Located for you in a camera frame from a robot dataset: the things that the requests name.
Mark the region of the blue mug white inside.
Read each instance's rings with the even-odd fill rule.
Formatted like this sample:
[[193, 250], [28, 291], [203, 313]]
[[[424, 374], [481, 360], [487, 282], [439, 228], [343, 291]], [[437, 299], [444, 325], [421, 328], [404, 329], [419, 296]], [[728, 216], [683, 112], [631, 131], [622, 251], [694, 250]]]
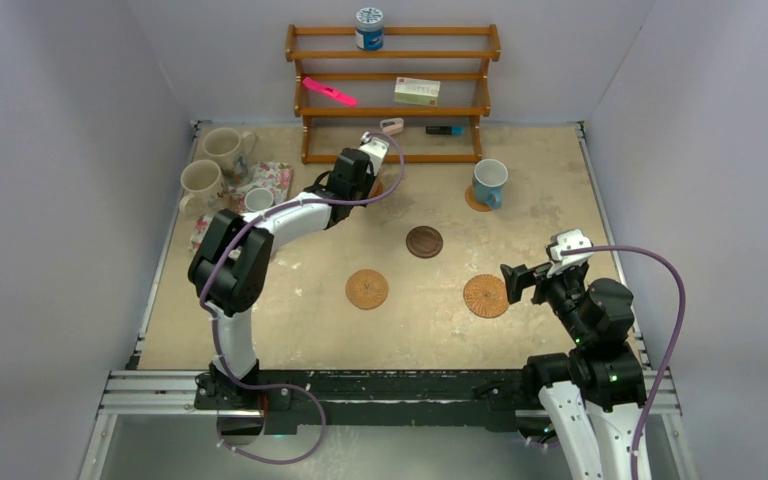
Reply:
[[472, 191], [475, 201], [490, 209], [503, 205], [502, 190], [509, 178], [507, 167], [496, 159], [483, 159], [473, 170]]

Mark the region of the small grey mug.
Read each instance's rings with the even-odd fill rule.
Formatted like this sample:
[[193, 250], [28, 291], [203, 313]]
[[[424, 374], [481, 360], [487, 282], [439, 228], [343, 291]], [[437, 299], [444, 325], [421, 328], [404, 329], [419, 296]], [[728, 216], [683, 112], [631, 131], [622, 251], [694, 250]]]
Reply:
[[249, 212], [257, 212], [273, 206], [275, 196], [268, 188], [258, 187], [249, 190], [244, 196], [244, 207]]

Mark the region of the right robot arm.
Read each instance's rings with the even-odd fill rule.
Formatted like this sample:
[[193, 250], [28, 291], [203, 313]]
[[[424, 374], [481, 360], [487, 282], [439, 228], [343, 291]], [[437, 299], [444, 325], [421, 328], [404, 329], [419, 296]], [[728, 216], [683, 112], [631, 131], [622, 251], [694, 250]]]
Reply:
[[588, 282], [588, 263], [500, 270], [509, 303], [532, 289], [532, 303], [548, 305], [574, 342], [568, 353], [529, 357], [521, 381], [524, 399], [548, 413], [572, 477], [651, 478], [645, 440], [636, 432], [647, 395], [627, 342], [631, 291], [609, 278]]

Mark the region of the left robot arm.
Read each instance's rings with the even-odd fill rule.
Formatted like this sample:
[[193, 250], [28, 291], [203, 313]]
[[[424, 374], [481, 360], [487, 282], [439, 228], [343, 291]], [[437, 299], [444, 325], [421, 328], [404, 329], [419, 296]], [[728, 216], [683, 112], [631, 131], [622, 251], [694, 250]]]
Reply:
[[188, 279], [211, 322], [215, 356], [210, 374], [221, 381], [219, 395], [232, 408], [247, 408], [257, 399], [251, 314], [274, 251], [327, 230], [348, 218], [354, 207], [373, 202], [388, 150], [378, 140], [345, 148], [333, 168], [296, 197], [243, 215], [228, 209], [214, 215]]

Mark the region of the woven rattan coaster right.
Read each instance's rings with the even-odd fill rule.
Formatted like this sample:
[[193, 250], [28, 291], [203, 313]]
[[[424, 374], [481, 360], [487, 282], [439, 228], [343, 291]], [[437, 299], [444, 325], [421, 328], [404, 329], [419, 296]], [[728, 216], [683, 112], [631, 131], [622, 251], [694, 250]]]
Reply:
[[463, 299], [473, 314], [486, 319], [503, 315], [509, 306], [504, 281], [490, 274], [471, 278], [464, 286]]

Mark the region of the woven rattan coaster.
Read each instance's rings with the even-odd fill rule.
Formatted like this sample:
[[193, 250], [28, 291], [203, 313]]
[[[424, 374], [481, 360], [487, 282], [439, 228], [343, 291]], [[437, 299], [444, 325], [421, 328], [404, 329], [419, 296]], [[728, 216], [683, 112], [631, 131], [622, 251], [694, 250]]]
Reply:
[[503, 315], [509, 306], [504, 281], [490, 274], [471, 278], [464, 286], [463, 299], [473, 314], [486, 319]]
[[389, 284], [383, 274], [372, 269], [362, 269], [353, 273], [345, 284], [345, 294], [349, 302], [362, 310], [372, 310], [381, 306], [389, 294]]

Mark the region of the light wooden coaster right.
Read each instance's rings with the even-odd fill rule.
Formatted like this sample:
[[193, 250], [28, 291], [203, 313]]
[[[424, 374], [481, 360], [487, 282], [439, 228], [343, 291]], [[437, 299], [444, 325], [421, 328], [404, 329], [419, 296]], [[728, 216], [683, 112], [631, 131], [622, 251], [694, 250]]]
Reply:
[[492, 207], [477, 201], [477, 199], [475, 198], [474, 189], [472, 186], [467, 187], [464, 197], [467, 205], [475, 211], [490, 212], [493, 210]]

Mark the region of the light wooden coaster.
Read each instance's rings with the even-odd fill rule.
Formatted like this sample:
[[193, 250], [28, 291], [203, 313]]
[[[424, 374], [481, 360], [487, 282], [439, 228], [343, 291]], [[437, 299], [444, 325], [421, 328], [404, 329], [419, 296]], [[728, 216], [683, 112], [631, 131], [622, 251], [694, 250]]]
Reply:
[[490, 212], [493, 210], [492, 207], [477, 201], [477, 199], [475, 198], [474, 189], [472, 186], [467, 187], [464, 197], [467, 205], [475, 211]]
[[369, 192], [368, 198], [371, 200], [374, 200], [375, 198], [378, 198], [381, 196], [384, 191], [386, 190], [385, 186], [383, 185], [382, 181], [380, 179], [376, 179], [373, 183], [372, 189]]

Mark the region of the dark brown wooden coaster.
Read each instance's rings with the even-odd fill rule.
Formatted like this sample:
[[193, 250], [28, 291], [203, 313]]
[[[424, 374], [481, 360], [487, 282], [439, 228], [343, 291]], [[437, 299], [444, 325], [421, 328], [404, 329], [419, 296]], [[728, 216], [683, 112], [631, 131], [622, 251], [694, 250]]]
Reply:
[[428, 259], [435, 257], [442, 251], [444, 240], [438, 230], [431, 226], [422, 225], [408, 232], [405, 243], [412, 255]]

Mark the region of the woven rattan coaster left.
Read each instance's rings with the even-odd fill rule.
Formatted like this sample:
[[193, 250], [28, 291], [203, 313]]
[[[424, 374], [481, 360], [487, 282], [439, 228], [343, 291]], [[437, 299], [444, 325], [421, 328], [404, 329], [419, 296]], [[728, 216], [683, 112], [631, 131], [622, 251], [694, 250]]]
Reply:
[[345, 294], [349, 302], [362, 310], [372, 310], [381, 306], [389, 294], [389, 284], [383, 274], [372, 269], [362, 269], [353, 273], [345, 284]]

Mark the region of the light wooden coaster left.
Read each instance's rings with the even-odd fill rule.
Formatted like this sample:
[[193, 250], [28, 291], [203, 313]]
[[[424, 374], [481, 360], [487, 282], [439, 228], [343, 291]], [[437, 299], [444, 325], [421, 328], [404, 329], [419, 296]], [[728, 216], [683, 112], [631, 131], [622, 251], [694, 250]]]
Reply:
[[368, 198], [371, 200], [374, 200], [375, 198], [378, 198], [381, 196], [384, 191], [386, 190], [385, 186], [383, 185], [382, 181], [380, 179], [376, 179], [373, 183], [372, 189], [369, 192]]

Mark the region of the black blue marker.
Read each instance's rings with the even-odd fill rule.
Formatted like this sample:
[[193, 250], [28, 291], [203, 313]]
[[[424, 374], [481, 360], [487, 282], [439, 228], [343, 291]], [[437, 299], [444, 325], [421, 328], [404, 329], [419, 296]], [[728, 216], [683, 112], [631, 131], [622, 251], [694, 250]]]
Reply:
[[464, 128], [451, 125], [430, 125], [425, 127], [425, 133], [435, 136], [460, 136], [464, 134]]

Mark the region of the pink tape dispenser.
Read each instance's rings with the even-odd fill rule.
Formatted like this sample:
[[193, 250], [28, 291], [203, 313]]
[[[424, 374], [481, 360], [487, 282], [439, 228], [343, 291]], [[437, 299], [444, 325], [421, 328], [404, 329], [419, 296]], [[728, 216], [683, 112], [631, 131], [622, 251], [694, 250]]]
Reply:
[[404, 130], [403, 118], [383, 119], [379, 122], [380, 130], [388, 135], [396, 135]]

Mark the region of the green white small box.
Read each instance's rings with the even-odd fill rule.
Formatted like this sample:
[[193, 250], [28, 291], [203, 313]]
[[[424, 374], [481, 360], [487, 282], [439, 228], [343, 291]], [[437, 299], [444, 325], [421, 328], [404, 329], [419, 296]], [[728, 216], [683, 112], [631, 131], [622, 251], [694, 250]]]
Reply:
[[441, 82], [409, 77], [397, 77], [393, 101], [419, 106], [438, 106]]

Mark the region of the wooden three-tier shelf rack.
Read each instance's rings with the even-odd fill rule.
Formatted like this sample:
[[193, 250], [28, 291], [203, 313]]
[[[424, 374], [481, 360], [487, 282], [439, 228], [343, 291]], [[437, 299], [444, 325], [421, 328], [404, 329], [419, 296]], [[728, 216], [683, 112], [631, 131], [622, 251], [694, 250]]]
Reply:
[[[419, 50], [377, 50], [364, 51], [358, 48], [352, 50], [322, 50], [304, 49], [298, 45], [304, 38], [319, 37], [348, 37], [355, 33], [349, 26], [296, 26], [289, 25], [284, 43], [285, 59], [295, 68], [294, 115], [302, 120], [302, 140], [300, 159], [304, 164], [324, 164], [329, 161], [327, 155], [313, 154], [310, 150], [313, 139], [314, 121], [317, 119], [465, 119], [468, 121], [468, 132], [471, 138], [472, 152], [470, 154], [414, 154], [408, 155], [409, 163], [431, 164], [469, 164], [483, 159], [483, 148], [480, 137], [481, 119], [490, 115], [492, 101], [489, 92], [489, 66], [501, 57], [501, 41], [498, 28], [494, 24], [486, 26], [395, 26], [386, 27], [384, 34], [391, 37], [419, 37], [461, 39], [468, 37], [481, 38], [485, 45], [471, 50], [445, 50], [441, 47]], [[313, 60], [361, 60], [374, 61], [379, 64], [386, 60], [474, 60], [478, 63], [476, 69], [461, 72], [383, 72], [356, 69], [354, 71], [312, 72], [305, 68], [307, 61]], [[310, 95], [314, 90], [310, 87], [316, 82], [331, 87], [335, 82], [359, 82], [369, 86], [373, 82], [393, 82], [401, 84], [401, 78], [417, 78], [420, 80], [439, 82], [470, 82], [473, 84], [473, 100], [470, 104], [443, 106], [439, 101], [431, 105], [398, 103], [394, 106], [364, 105], [357, 101], [353, 106], [340, 102], [334, 95], [329, 97], [331, 103], [326, 106], [311, 104]]]

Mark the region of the floral serving tray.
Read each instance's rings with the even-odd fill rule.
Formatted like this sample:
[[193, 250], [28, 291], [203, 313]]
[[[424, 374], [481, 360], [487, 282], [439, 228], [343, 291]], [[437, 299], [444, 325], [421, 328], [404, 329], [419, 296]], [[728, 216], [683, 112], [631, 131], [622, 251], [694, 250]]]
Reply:
[[[273, 196], [273, 203], [283, 202], [288, 195], [293, 177], [293, 168], [289, 164], [280, 162], [256, 162], [248, 171], [248, 180], [241, 180], [238, 176], [225, 176], [230, 201], [230, 209], [235, 213], [247, 213], [245, 206], [246, 195], [254, 189], [268, 190]], [[202, 239], [213, 219], [210, 213], [200, 214], [196, 217], [194, 228], [189, 237], [188, 250], [194, 254], [201, 245]]]

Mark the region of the blue-lidded white jar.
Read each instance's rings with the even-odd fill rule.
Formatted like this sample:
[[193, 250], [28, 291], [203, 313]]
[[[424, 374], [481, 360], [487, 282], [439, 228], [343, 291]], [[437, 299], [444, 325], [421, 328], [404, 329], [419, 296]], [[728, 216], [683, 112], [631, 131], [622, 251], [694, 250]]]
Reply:
[[384, 42], [384, 14], [375, 7], [365, 7], [355, 14], [355, 41], [360, 50], [377, 51]]

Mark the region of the pink marker pen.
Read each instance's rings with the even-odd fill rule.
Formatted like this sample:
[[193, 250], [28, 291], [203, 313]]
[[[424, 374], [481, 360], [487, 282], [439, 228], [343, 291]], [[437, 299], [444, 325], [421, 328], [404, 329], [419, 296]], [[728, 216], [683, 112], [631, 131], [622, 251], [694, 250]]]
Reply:
[[344, 105], [350, 108], [354, 108], [357, 106], [357, 99], [355, 97], [348, 95], [336, 89], [335, 87], [318, 82], [311, 77], [305, 77], [301, 81], [301, 84], [307, 90], [310, 90], [314, 93], [322, 95], [326, 98], [329, 98], [341, 105]]

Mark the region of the beige mug far back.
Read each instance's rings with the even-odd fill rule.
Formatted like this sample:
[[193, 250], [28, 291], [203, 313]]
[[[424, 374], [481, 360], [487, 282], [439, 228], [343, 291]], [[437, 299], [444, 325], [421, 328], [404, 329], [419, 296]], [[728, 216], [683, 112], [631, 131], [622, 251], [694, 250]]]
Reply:
[[253, 131], [220, 127], [206, 134], [202, 146], [207, 156], [215, 161], [224, 173], [245, 177], [249, 171], [249, 157], [257, 141], [258, 136]]

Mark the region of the beige floral mug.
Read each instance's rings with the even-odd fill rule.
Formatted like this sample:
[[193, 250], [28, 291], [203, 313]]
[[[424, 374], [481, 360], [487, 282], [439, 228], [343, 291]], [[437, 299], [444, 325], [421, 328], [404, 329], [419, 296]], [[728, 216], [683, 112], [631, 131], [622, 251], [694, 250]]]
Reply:
[[184, 216], [213, 215], [229, 207], [230, 195], [220, 166], [213, 160], [190, 163], [181, 173], [184, 195], [178, 210]]

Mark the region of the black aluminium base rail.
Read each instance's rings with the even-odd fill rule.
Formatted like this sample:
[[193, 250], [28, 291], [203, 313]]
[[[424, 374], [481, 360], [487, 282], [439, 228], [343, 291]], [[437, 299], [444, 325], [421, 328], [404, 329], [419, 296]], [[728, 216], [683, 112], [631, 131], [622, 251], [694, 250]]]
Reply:
[[266, 420], [270, 435], [302, 425], [481, 427], [514, 432], [547, 408], [538, 393], [570, 372], [559, 364], [478, 370], [270, 370], [232, 380], [206, 371], [109, 375], [101, 409], [119, 415], [218, 415]]

